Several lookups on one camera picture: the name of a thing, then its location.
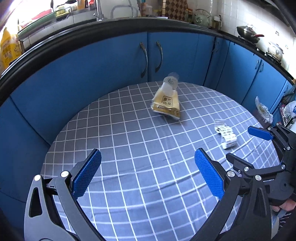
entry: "gray tablecloth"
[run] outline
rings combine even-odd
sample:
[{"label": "gray tablecloth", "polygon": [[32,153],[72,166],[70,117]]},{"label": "gray tablecloth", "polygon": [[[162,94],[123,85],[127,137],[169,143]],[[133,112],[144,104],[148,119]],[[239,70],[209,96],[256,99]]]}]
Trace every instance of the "gray tablecloth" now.
[{"label": "gray tablecloth", "polygon": [[[202,226],[218,199],[213,197],[194,163],[194,152],[208,155],[229,170],[225,154],[235,153],[255,168],[279,163],[272,142],[248,134],[260,127],[241,105],[221,93],[179,83],[181,119],[150,110],[162,82],[132,85],[101,97],[81,110],[57,136],[41,174],[59,175],[84,160],[93,148],[102,164],[78,202],[106,240],[185,241]],[[226,119],[238,143],[221,147],[214,119]],[[59,214],[74,232],[58,199]],[[240,198],[224,230],[230,228]]]}]

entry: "human hand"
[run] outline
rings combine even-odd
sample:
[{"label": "human hand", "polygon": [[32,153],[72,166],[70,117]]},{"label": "human hand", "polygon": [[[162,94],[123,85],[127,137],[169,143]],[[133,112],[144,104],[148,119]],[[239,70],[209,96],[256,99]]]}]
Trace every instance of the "human hand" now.
[{"label": "human hand", "polygon": [[294,202],[291,199],[288,199],[286,202],[284,202],[282,205],[280,205],[279,207],[277,206],[271,206],[271,208],[273,209],[273,211],[278,212],[280,209],[284,209],[286,211],[292,211],[296,206],[296,202]]}]

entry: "countertop edge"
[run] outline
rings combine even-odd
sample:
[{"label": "countertop edge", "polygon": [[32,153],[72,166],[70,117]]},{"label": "countertop edge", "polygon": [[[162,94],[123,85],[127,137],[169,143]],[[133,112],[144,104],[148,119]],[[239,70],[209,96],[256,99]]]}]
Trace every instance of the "countertop edge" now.
[{"label": "countertop edge", "polygon": [[292,85],[293,77],[276,66],[264,55],[236,40],[236,37],[221,31],[215,31],[193,24],[158,18],[124,18],[109,21],[91,22],[66,29],[40,42],[20,56],[7,68],[0,78],[0,106],[9,95],[27,78],[55,59],[91,43],[139,32],[190,32],[224,38],[238,44],[279,71]]}]

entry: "white plastic bag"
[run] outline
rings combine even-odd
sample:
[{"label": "white plastic bag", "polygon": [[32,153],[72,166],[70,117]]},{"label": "white plastic bag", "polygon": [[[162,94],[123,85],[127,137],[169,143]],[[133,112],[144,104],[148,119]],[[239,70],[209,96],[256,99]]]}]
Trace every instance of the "white plastic bag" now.
[{"label": "white plastic bag", "polygon": [[269,113],[268,108],[265,105],[259,102],[258,96],[255,98],[255,104],[259,114],[264,119],[264,122],[272,123],[272,121],[274,120],[273,115]]},{"label": "white plastic bag", "polygon": [[296,116],[296,101],[295,100],[286,105],[285,112],[287,115],[291,116],[291,118]]}]

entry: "blue gripper pad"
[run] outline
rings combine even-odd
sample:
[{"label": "blue gripper pad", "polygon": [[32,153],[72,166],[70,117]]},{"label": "blue gripper pad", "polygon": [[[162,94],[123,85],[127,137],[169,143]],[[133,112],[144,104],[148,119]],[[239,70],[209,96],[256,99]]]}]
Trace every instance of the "blue gripper pad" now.
[{"label": "blue gripper pad", "polygon": [[202,149],[197,149],[194,160],[213,196],[222,199],[224,195],[223,179],[211,164],[210,157]]},{"label": "blue gripper pad", "polygon": [[101,165],[101,160],[101,152],[94,149],[85,161],[78,162],[71,170],[71,174],[75,174],[72,180],[72,196],[75,200],[84,195],[92,178]]},{"label": "blue gripper pad", "polygon": [[259,138],[261,138],[263,140],[267,140],[267,141],[270,141],[274,138],[273,135],[269,131],[266,131],[263,128],[257,128],[254,126],[248,127],[248,133],[252,136],[259,137]]}]

